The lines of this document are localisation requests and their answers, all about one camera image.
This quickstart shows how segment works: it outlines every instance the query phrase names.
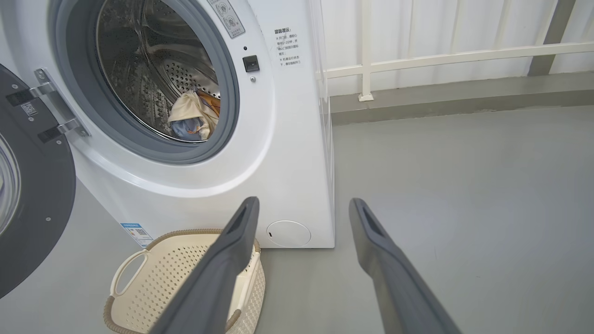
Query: gray floor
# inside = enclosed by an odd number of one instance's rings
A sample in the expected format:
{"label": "gray floor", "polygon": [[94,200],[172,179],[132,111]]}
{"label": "gray floor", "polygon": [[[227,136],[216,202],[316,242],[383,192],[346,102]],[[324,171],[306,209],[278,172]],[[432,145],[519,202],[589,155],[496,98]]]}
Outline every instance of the gray floor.
{"label": "gray floor", "polygon": [[[334,250],[264,250],[258,334],[381,333],[347,205],[361,197],[464,333],[594,327],[594,107],[334,128]],[[113,272],[138,249],[79,185],[60,243],[0,300],[1,333],[109,333]]]}

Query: white railing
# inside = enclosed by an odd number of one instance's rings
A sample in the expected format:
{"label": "white railing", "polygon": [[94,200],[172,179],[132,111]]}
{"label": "white railing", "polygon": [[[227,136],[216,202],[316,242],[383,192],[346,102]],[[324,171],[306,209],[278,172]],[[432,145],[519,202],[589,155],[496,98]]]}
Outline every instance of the white railing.
{"label": "white railing", "polygon": [[558,55],[564,53],[594,52],[594,42],[585,42],[588,34],[594,29],[594,11],[584,28],[580,43],[557,43],[543,45],[546,33],[551,24],[553,13],[557,7],[557,0],[552,2],[549,14],[541,24],[540,31],[536,38],[535,45],[522,46],[518,48],[501,48],[501,42],[507,25],[510,4],[512,0],[504,0],[503,8],[495,35],[495,41],[491,49],[470,52],[456,52],[458,36],[460,34],[460,13],[463,12],[465,3],[468,0],[457,0],[456,16],[451,32],[450,53],[443,55],[411,57],[414,51],[415,34],[415,0],[412,0],[410,11],[409,45],[407,58],[395,59],[383,62],[371,62],[371,2],[372,0],[361,0],[361,64],[326,70],[327,78],[348,77],[350,75],[362,76],[362,92],[359,101],[373,100],[371,94],[371,73],[402,70],[405,68],[426,67],[433,65],[455,64],[461,62],[483,61],[490,59],[519,58],[527,56]]}

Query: laundry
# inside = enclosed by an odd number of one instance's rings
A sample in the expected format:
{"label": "laundry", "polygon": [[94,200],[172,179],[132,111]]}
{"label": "laundry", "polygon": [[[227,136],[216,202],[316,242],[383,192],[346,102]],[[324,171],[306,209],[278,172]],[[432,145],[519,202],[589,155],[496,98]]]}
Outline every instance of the laundry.
{"label": "laundry", "polygon": [[217,116],[220,115],[221,100],[217,99],[214,96],[210,96],[210,94],[203,93],[201,91],[198,91],[198,96],[200,97],[200,99],[202,99],[202,101],[204,103],[206,103],[207,106],[210,107],[210,109],[214,110],[214,112],[217,114]]}
{"label": "laundry", "polygon": [[171,108],[168,122],[171,129],[183,140],[206,140],[219,123],[220,102],[198,97],[196,92],[185,92]]}

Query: front-loading washing machine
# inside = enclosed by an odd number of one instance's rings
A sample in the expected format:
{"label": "front-loading washing machine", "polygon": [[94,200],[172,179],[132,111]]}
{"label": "front-loading washing machine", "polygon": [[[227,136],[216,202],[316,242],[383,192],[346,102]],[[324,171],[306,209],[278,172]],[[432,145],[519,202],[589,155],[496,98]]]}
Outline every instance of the front-loading washing machine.
{"label": "front-loading washing machine", "polygon": [[[222,228],[257,196],[262,247],[334,247],[318,0],[6,0],[0,12],[11,265],[31,272],[57,242],[74,169],[141,245]],[[188,92],[217,111],[207,138],[168,121]]]}

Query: laundry basket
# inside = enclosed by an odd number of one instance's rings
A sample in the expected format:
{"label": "laundry basket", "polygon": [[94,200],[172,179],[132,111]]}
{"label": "laundry basket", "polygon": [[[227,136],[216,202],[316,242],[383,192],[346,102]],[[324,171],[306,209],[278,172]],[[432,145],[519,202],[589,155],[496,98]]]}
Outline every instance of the laundry basket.
{"label": "laundry basket", "polygon": [[[191,229],[165,234],[127,258],[113,277],[103,319],[114,332],[145,334],[192,272],[220,229]],[[136,258],[144,261],[123,291],[116,291],[124,269]],[[235,281],[225,332],[252,334],[258,323],[266,280],[260,245],[254,240],[248,266]]]}

